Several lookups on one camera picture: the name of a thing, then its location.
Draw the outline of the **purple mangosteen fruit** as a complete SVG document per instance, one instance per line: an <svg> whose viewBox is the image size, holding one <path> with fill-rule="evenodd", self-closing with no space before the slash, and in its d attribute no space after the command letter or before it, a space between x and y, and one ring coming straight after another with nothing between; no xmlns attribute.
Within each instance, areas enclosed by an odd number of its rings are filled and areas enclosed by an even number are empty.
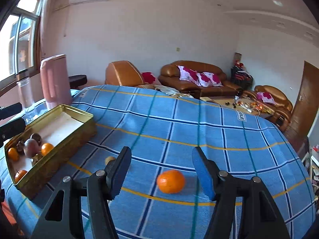
<svg viewBox="0 0 319 239"><path fill-rule="evenodd" d="M30 138L24 143L23 151L27 158L32 158L40 152L40 146L35 139Z"/></svg>

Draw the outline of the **coffee table with snacks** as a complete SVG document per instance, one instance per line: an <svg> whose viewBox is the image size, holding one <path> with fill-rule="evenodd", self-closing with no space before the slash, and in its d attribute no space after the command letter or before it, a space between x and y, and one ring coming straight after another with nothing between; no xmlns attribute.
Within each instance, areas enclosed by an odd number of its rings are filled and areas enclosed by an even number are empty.
<svg viewBox="0 0 319 239"><path fill-rule="evenodd" d="M238 97L237 99L235 97L200 97L200 100L265 119L273 116L275 113L267 105L247 97Z"/></svg>

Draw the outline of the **large orange mandarin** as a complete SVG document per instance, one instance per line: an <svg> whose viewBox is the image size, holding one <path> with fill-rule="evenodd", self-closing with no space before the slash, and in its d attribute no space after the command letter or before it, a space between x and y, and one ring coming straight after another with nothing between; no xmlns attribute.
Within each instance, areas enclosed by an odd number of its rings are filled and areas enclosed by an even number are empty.
<svg viewBox="0 0 319 239"><path fill-rule="evenodd" d="M178 170L168 170L157 177L156 183L161 192L165 194L177 194L185 186L185 177Z"/></svg>

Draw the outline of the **brown rough fruit in tin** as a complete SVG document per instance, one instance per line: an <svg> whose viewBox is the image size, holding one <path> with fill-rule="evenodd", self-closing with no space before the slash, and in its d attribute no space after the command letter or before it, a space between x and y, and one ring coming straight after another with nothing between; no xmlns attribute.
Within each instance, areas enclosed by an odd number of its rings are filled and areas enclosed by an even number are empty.
<svg viewBox="0 0 319 239"><path fill-rule="evenodd" d="M19 155L24 155L24 147L25 147L24 141L20 140L16 145L16 149Z"/></svg>

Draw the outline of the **small orange kumquat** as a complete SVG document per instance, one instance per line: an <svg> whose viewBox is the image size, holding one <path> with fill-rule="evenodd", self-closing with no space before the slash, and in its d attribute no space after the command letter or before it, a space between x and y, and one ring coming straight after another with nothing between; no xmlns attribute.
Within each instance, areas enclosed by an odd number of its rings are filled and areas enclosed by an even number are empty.
<svg viewBox="0 0 319 239"><path fill-rule="evenodd" d="M44 143L41 146L41 155L44 157L46 156L52 149L54 149L54 145L51 143Z"/></svg>

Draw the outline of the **pink floral cushion pair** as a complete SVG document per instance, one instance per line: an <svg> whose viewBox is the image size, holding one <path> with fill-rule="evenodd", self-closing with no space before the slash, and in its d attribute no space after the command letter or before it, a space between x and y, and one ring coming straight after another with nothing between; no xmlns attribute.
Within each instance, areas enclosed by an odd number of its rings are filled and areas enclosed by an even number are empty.
<svg viewBox="0 0 319 239"><path fill-rule="evenodd" d="M211 72L197 72L186 68L185 66L178 66L180 72L180 80L191 82L198 87L222 87L222 82L217 74Z"/></svg>

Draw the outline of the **small orange in tin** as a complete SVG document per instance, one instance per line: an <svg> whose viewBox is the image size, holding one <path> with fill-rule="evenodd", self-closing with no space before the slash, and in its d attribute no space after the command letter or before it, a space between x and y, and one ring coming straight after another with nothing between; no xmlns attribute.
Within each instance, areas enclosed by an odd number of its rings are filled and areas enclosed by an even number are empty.
<svg viewBox="0 0 319 239"><path fill-rule="evenodd" d="M13 161L16 162L20 159L20 155L16 148L12 147L8 150L8 157Z"/></svg>

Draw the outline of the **dark brown chestnut in tin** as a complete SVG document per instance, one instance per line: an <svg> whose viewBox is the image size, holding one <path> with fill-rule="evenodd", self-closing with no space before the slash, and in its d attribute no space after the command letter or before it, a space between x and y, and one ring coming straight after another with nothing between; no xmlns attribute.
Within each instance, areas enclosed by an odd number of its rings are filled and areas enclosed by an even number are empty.
<svg viewBox="0 0 319 239"><path fill-rule="evenodd" d="M33 133L30 138L35 140L39 146L42 144L42 137L38 133Z"/></svg>

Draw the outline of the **blue plaid tablecloth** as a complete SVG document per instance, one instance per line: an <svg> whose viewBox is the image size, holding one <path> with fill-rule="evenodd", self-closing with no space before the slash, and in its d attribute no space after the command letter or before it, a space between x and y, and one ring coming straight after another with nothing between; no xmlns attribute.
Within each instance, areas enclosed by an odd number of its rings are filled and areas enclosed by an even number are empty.
<svg viewBox="0 0 319 239"><path fill-rule="evenodd" d="M214 203L198 182L191 153L200 146L221 170L242 179L258 176L273 196L291 238L302 238L315 220L315 196L301 159L271 122L190 98L143 88L99 85L72 94L72 105L94 115L97 133L28 200L13 185L5 158L5 198L26 235L64 176L74 179L104 168L124 146L132 161L110 211L120 238L203 238ZM159 190L156 179L178 170L185 186Z"/></svg>

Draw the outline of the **medium orange mandarin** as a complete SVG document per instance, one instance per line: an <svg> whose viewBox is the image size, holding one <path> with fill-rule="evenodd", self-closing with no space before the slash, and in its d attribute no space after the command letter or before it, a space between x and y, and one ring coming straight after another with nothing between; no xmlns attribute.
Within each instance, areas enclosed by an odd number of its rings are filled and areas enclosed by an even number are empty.
<svg viewBox="0 0 319 239"><path fill-rule="evenodd" d="M17 184L23 177L25 174L27 174L28 172L24 169L19 170L16 174L15 174L15 184Z"/></svg>

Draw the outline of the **small tan longan fruit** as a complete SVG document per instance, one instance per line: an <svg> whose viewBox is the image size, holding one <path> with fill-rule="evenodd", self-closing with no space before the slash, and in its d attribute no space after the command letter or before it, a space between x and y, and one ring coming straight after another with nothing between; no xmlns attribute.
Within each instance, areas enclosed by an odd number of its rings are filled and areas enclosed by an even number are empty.
<svg viewBox="0 0 319 239"><path fill-rule="evenodd" d="M107 166L108 163L112 162L112 161L115 161L116 158L115 157L112 157L112 156L109 156L105 159L105 165Z"/></svg>

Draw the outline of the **pink electric kettle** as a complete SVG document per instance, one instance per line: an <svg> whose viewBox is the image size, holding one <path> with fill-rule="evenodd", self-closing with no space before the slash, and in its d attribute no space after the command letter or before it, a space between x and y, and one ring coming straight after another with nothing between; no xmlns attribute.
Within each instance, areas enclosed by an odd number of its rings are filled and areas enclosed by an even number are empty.
<svg viewBox="0 0 319 239"><path fill-rule="evenodd" d="M41 61L40 79L48 110L72 102L66 55L55 55Z"/></svg>

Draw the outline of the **brown leather long sofa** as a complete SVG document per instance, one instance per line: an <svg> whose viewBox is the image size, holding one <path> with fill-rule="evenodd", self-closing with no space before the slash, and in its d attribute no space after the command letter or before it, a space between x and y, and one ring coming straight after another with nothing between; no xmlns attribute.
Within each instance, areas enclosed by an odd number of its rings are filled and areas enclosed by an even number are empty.
<svg viewBox="0 0 319 239"><path fill-rule="evenodd" d="M227 80L221 68L195 61L175 61L164 65L159 81L164 86L196 98L235 96L243 91L240 86Z"/></svg>

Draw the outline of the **gold metal tin tray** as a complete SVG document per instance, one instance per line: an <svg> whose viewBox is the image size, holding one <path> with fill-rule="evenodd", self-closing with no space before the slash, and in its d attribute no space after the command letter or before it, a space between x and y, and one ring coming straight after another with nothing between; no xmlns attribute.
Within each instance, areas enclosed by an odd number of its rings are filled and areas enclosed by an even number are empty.
<svg viewBox="0 0 319 239"><path fill-rule="evenodd" d="M42 145L51 143L54 149L42 157L35 166L31 165L31 158L25 155L13 162L8 157L8 150L15 148L20 140L30 139L33 133L38 133L42 137ZM55 175L60 166L66 163L95 134L93 114L64 104L48 110L27 125L24 132L14 136L4 145L5 160L14 187L32 200ZM15 184L15 174L22 169L28 173Z"/></svg>

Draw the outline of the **window with wooden frame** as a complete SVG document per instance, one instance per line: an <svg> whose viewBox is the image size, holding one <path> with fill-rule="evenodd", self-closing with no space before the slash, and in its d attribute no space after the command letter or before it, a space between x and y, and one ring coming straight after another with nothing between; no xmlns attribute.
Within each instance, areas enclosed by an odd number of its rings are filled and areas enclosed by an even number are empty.
<svg viewBox="0 0 319 239"><path fill-rule="evenodd" d="M1 89L16 83L18 73L38 72L38 28L43 0L20 0L1 27Z"/></svg>

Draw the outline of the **brown wooden door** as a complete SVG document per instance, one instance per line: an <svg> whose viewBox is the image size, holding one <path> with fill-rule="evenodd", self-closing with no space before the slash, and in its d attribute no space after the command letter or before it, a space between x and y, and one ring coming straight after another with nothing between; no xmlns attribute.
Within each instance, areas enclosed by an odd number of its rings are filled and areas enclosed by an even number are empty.
<svg viewBox="0 0 319 239"><path fill-rule="evenodd" d="M289 142L303 139L310 132L318 111L318 68L304 62L303 76L290 124L284 135Z"/></svg>

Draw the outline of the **clear glass water bottle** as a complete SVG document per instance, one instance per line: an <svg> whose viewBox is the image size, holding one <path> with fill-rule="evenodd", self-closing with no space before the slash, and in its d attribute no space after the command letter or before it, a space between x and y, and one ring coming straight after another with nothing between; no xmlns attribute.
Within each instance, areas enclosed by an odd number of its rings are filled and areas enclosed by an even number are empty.
<svg viewBox="0 0 319 239"><path fill-rule="evenodd" d="M32 119L37 115L37 113L34 106L35 101L33 99L30 78L24 77L18 80L17 86L20 102L24 109L25 117L27 119Z"/></svg>

